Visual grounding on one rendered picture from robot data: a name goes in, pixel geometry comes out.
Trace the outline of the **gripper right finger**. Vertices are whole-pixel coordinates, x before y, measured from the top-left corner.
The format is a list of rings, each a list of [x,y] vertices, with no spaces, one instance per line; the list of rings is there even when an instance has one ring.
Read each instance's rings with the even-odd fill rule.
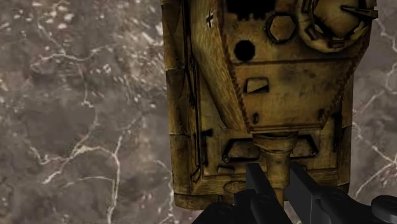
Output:
[[[362,204],[341,189],[319,186],[296,162],[285,197],[303,224],[397,224],[397,197],[379,195]]]

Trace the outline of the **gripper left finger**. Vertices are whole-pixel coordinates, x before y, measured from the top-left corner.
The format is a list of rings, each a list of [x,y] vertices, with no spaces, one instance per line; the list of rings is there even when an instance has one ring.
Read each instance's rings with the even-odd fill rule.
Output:
[[[192,224],[292,224],[258,163],[246,166],[246,189],[234,203],[214,202]]]

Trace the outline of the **yellow-brown toy tank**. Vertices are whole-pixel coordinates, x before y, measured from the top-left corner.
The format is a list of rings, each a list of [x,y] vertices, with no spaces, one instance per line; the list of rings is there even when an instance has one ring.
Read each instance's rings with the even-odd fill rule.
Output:
[[[232,202],[260,164],[348,191],[353,75],[377,0],[161,0],[174,202]]]

